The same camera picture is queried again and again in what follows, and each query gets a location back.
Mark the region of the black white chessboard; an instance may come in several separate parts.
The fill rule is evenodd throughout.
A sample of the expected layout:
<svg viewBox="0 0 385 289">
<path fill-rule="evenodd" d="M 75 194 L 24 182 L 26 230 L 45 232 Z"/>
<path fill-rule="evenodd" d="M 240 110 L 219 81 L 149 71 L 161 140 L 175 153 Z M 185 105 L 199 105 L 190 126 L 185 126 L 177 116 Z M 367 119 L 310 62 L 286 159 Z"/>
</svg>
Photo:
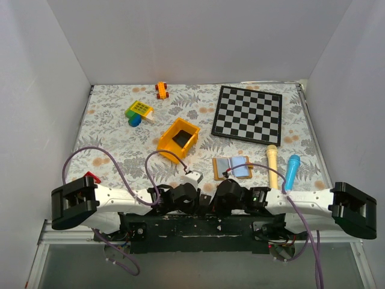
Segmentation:
<svg viewBox="0 0 385 289">
<path fill-rule="evenodd" d="M 280 146 L 283 96 L 221 86 L 211 134 L 249 143 Z"/>
</svg>

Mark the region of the dark credit card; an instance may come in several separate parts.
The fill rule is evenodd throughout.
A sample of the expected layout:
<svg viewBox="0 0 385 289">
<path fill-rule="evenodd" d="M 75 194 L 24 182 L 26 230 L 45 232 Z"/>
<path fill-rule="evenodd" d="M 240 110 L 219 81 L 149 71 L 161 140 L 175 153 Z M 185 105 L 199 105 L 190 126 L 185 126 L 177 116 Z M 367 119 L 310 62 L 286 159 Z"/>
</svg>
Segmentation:
<svg viewBox="0 0 385 289">
<path fill-rule="evenodd" d="M 192 135 L 184 130 L 180 130 L 173 138 L 172 140 L 180 147 L 184 148 L 185 145 L 188 143 Z"/>
<path fill-rule="evenodd" d="M 201 194 L 199 199 L 199 210 L 202 214 L 206 214 L 211 202 L 211 196 L 206 194 Z"/>
</svg>

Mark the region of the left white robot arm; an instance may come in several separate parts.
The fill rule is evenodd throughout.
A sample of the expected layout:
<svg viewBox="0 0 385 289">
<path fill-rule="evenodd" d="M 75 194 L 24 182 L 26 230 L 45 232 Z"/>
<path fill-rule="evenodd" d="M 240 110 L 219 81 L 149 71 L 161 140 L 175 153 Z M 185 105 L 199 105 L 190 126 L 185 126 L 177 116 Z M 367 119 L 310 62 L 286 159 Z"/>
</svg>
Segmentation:
<svg viewBox="0 0 385 289">
<path fill-rule="evenodd" d="M 199 205 L 203 179 L 199 172 L 190 171 L 177 187 L 159 185 L 156 190 L 145 188 L 130 194 L 127 190 L 96 184 L 90 176 L 72 181 L 51 193 L 52 229 L 62 231 L 79 225 L 108 234 L 113 240 L 123 240 L 128 226 L 122 214 L 163 216 L 173 211 L 192 214 Z"/>
</svg>

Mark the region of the red toy block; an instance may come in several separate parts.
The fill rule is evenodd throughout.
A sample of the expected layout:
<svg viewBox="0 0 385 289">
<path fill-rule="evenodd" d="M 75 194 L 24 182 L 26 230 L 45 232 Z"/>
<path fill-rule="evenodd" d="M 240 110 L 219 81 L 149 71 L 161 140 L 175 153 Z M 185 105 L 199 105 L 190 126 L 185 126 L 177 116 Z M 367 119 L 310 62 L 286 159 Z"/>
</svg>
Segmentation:
<svg viewBox="0 0 385 289">
<path fill-rule="evenodd" d="M 100 180 L 96 175 L 94 175 L 94 174 L 91 173 L 91 172 L 87 172 L 84 176 L 85 176 L 85 177 L 91 177 L 91 178 L 93 178 L 95 184 L 100 184 L 100 183 L 101 183 L 101 180 Z"/>
</svg>

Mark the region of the blue toy microphone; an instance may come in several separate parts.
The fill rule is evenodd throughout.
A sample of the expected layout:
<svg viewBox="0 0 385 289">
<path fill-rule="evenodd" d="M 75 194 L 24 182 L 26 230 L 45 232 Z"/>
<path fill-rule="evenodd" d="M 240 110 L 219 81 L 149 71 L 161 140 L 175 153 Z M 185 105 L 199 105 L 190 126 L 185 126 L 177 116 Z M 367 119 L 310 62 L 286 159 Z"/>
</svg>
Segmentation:
<svg viewBox="0 0 385 289">
<path fill-rule="evenodd" d="M 286 169 L 286 184 L 285 190 L 291 191 L 294 186 L 294 180 L 301 164 L 300 157 L 298 155 L 291 155 L 289 157 Z"/>
</svg>

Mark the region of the yellow plastic bin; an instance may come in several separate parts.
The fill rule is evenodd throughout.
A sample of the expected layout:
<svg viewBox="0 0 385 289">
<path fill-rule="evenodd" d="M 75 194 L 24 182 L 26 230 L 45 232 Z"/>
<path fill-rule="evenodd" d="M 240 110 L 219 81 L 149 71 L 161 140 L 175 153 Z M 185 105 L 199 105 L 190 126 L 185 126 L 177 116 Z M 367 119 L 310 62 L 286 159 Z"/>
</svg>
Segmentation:
<svg viewBox="0 0 385 289">
<path fill-rule="evenodd" d="M 170 151 L 182 160 L 197 143 L 199 131 L 199 127 L 178 117 L 159 139 L 157 150 Z"/>
</svg>

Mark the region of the tan leather card holder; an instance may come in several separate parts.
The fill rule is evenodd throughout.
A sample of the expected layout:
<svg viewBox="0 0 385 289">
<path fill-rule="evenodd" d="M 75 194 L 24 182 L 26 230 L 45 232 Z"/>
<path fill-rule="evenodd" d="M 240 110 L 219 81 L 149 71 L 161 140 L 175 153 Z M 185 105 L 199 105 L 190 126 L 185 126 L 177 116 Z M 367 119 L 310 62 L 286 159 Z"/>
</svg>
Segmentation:
<svg viewBox="0 0 385 289">
<path fill-rule="evenodd" d="M 214 179 L 216 181 L 224 180 L 223 173 L 227 169 L 231 169 L 229 174 L 238 179 L 250 179 L 252 172 L 251 167 L 246 166 L 247 163 L 249 163 L 247 156 L 213 158 Z"/>
</svg>

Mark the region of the beige toy microphone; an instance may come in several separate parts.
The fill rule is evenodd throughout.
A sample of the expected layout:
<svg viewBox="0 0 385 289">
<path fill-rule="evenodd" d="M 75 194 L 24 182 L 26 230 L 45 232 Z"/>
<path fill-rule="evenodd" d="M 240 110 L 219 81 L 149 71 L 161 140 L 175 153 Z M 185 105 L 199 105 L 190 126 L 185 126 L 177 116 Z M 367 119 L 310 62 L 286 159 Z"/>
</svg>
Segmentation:
<svg viewBox="0 0 385 289">
<path fill-rule="evenodd" d="M 271 188 L 278 189 L 278 175 L 277 171 L 277 147 L 273 144 L 267 146 L 266 148 L 266 156 L 268 159 L 268 167 L 273 169 L 274 171 L 269 171 L 269 186 Z"/>
</svg>

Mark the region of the floral table mat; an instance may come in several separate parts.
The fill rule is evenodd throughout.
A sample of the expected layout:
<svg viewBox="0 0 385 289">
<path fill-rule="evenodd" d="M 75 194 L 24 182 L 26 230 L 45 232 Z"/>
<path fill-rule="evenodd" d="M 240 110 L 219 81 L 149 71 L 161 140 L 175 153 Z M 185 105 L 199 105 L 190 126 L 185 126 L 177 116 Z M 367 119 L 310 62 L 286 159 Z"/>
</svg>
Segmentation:
<svg viewBox="0 0 385 289">
<path fill-rule="evenodd" d="M 277 153 L 277 167 L 285 174 L 291 155 L 298 155 L 300 167 L 294 190 L 311 191 L 331 187 L 318 144 L 309 123 L 309 115 L 298 85 L 246 84 L 246 89 L 278 93 L 283 96 L 282 138 Z M 158 99 L 153 85 L 96 85 L 88 100 L 79 129 L 77 150 L 67 168 L 67 181 L 95 174 L 105 186 L 150 187 L 153 182 L 177 186 L 183 166 L 156 152 L 159 139 L 173 122 L 182 118 L 200 128 L 197 143 L 189 150 L 184 163 L 203 174 L 202 192 L 213 194 L 218 185 L 214 179 L 212 159 L 247 156 L 255 168 L 245 187 L 269 184 L 266 146 L 211 134 L 217 101 L 218 84 L 168 86 L 168 99 Z M 154 121 L 142 120 L 136 127 L 128 124 L 125 111 L 140 101 L 154 110 Z"/>
</svg>

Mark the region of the orange toy car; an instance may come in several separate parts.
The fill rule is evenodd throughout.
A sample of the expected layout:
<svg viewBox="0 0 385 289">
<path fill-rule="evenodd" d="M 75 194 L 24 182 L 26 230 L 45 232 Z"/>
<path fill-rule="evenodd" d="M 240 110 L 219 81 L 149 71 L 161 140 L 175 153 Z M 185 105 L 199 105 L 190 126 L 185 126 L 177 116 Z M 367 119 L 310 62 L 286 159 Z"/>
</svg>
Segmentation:
<svg viewBox="0 0 385 289">
<path fill-rule="evenodd" d="M 155 88 L 157 91 L 156 97 L 158 99 L 167 99 L 169 97 L 169 93 L 167 91 L 167 84 L 165 82 L 158 82 Z"/>
</svg>

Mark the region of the yellow green toy block house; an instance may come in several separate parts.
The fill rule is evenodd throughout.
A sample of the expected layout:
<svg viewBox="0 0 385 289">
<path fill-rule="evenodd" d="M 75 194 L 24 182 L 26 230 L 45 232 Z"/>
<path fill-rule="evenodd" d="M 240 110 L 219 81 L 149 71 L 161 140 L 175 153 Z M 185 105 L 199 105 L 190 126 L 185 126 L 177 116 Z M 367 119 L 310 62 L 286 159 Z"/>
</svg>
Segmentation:
<svg viewBox="0 0 385 289">
<path fill-rule="evenodd" d="M 140 101 L 135 101 L 126 111 L 125 116 L 131 127 L 138 126 L 144 119 L 148 122 L 154 121 L 154 110 L 151 106 Z"/>
</svg>

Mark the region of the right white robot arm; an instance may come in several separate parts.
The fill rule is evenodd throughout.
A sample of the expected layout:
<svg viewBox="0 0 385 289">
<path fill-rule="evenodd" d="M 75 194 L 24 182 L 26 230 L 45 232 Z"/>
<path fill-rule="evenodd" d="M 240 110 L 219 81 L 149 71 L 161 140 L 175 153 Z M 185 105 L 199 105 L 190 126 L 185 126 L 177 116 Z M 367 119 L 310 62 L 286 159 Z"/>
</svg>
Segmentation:
<svg viewBox="0 0 385 289">
<path fill-rule="evenodd" d="M 245 188 L 227 179 L 213 200 L 217 214 L 243 210 L 254 216 L 283 217 L 272 224 L 273 234 L 286 239 L 310 231 L 343 231 L 355 238 L 377 237 L 377 201 L 346 182 L 319 191 L 289 191 L 276 188 Z"/>
</svg>

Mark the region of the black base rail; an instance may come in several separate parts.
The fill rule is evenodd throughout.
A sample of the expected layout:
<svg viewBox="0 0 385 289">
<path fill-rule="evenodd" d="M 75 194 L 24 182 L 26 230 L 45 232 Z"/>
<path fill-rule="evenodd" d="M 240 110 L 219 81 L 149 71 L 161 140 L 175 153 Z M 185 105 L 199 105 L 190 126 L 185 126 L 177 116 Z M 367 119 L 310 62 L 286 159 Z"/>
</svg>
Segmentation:
<svg viewBox="0 0 385 289">
<path fill-rule="evenodd" d="M 108 241 L 128 242 L 131 254 L 161 252 L 251 252 L 268 254 L 270 245 L 303 241 L 307 233 L 289 232 L 284 217 L 118 215 L 118 229 L 98 232 Z"/>
</svg>

